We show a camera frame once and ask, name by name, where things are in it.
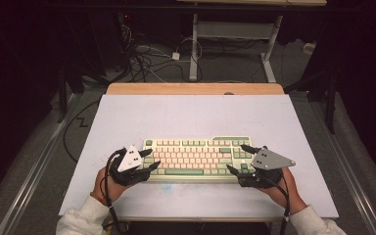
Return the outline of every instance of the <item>white plug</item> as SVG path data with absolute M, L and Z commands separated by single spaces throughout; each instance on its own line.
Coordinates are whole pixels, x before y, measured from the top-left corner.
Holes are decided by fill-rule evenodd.
M 177 52 L 172 53 L 172 59 L 175 61 L 179 61 L 179 53 Z

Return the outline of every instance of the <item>hand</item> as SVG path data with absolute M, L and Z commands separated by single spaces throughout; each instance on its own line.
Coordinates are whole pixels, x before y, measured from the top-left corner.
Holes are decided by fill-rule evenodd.
M 96 182 L 94 184 L 93 189 L 93 197 L 98 199 L 99 201 L 102 200 L 102 204 L 106 205 L 106 199 L 105 199 L 105 172 L 106 168 L 103 167 L 99 170 Z M 108 176 L 108 188 L 109 188 L 109 198 L 112 200 L 112 202 L 116 201 L 121 194 L 128 188 L 130 188 L 133 185 L 129 186 L 122 186 L 120 184 L 117 184 L 113 181 L 113 179 Z
M 302 200 L 301 196 L 298 193 L 298 188 L 296 187 L 296 182 L 295 182 L 295 177 L 293 176 L 292 172 L 290 169 L 287 167 L 282 168 L 283 171 L 283 176 L 286 180 L 286 184 L 288 186 L 288 191 L 289 191 L 289 201 L 290 201 L 290 213 L 296 213 L 300 212 L 301 210 L 305 209 L 307 207 L 307 204 Z M 286 184 L 285 184 L 284 179 L 280 179 L 279 181 L 279 186 L 285 190 L 287 193 L 288 191 L 286 190 Z M 276 204 L 280 205 L 283 208 L 286 208 L 286 198 L 285 196 L 280 192 L 279 189 L 276 187 L 271 187 L 268 189 L 259 189 L 261 192 L 267 194 L 273 202 Z

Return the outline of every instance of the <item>white tabletop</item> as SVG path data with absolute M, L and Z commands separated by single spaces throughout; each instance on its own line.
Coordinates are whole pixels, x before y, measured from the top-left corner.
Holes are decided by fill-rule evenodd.
M 322 217 L 338 217 L 288 95 L 105 95 L 84 145 L 60 214 L 80 208 L 97 171 L 115 150 L 148 138 L 250 136 L 253 146 L 296 162 L 301 196 Z M 140 183 L 114 203 L 127 220 L 268 221 L 284 210 L 238 184 Z

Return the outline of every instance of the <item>white keyboard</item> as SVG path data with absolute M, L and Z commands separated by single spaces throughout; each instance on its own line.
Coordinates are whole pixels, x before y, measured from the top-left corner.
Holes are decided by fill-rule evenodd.
M 221 136 L 213 139 L 147 139 L 143 149 L 152 149 L 142 167 L 161 161 L 148 181 L 237 182 L 226 165 L 240 172 L 255 172 L 250 166 L 253 155 L 241 145 L 252 146 L 250 137 Z

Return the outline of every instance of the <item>sweatshirt cuff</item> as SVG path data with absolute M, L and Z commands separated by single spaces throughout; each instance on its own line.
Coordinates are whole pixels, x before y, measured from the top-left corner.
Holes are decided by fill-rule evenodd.
M 312 205 L 307 206 L 297 213 L 291 214 L 289 218 L 297 230 L 305 231 L 305 234 L 327 227 L 325 221 L 319 217 Z
M 101 204 L 97 199 L 88 196 L 78 212 L 88 220 L 102 224 L 109 214 L 109 208 Z

